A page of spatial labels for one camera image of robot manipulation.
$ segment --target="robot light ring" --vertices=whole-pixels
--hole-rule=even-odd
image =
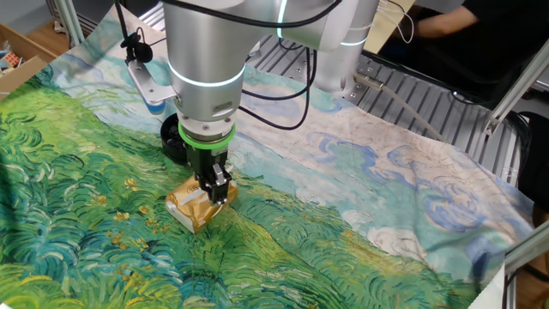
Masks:
[[[281,9],[278,12],[278,21],[276,21],[276,22],[282,23],[284,21],[284,12],[286,11],[287,3],[288,3],[288,0],[282,0]],[[281,28],[276,28],[276,34],[278,35],[279,38],[282,39],[282,29]]]
[[[198,86],[198,87],[205,87],[205,88],[222,87],[222,86],[226,86],[226,85],[228,85],[232,82],[235,82],[244,74],[244,70],[246,69],[246,66],[243,66],[242,69],[240,70],[240,72],[237,75],[235,75],[234,77],[232,77],[232,78],[230,78],[226,81],[223,81],[223,82],[197,82],[197,81],[193,81],[190,78],[182,76],[181,74],[179,74],[179,72],[177,72],[172,67],[172,64],[170,63],[170,61],[168,61],[168,65],[170,66],[170,70],[172,70],[172,73],[175,76],[177,76],[180,80],[182,80],[183,82],[187,82],[191,85],[195,85],[195,86]]]
[[[361,40],[360,42],[357,42],[357,43],[345,43],[345,42],[341,42],[341,44],[342,44],[343,46],[356,46],[356,45],[363,44],[364,42],[366,42],[367,39],[368,39],[368,38],[363,39],[363,40]]]

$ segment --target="cardboard box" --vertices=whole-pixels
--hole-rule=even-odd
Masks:
[[[15,91],[57,57],[51,51],[0,23],[0,47],[6,40],[11,50],[17,56],[23,57],[26,62],[8,75],[0,77],[0,100],[8,96],[5,93]]]

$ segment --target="green grass pattern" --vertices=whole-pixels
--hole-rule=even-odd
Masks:
[[[370,245],[336,209],[234,171],[193,236],[157,136],[27,82],[0,103],[0,300],[19,308],[466,308],[472,284]]]

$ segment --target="gold package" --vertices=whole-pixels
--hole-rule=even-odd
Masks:
[[[238,196],[238,187],[234,180],[229,182],[227,202],[221,206],[212,206],[208,193],[200,189],[194,177],[187,179],[166,197],[166,208],[181,224],[193,234],[198,233],[210,223],[229,203]]]

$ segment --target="wooden floor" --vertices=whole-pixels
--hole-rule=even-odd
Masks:
[[[546,273],[544,257],[538,257],[530,264]],[[516,289],[517,309],[540,309],[549,300],[549,283],[541,282],[524,271],[517,276]]]
[[[69,41],[64,33],[56,33],[53,30],[53,21],[33,31],[28,35],[29,39],[42,45],[56,55],[60,56],[69,49]],[[543,257],[535,259],[531,263],[538,270],[546,272],[546,262]],[[525,272],[517,276],[517,309],[540,309],[545,300],[549,299],[549,283],[540,282]]]
[[[53,30],[53,21],[32,31],[27,37],[58,56],[69,50],[67,34],[56,33]]]

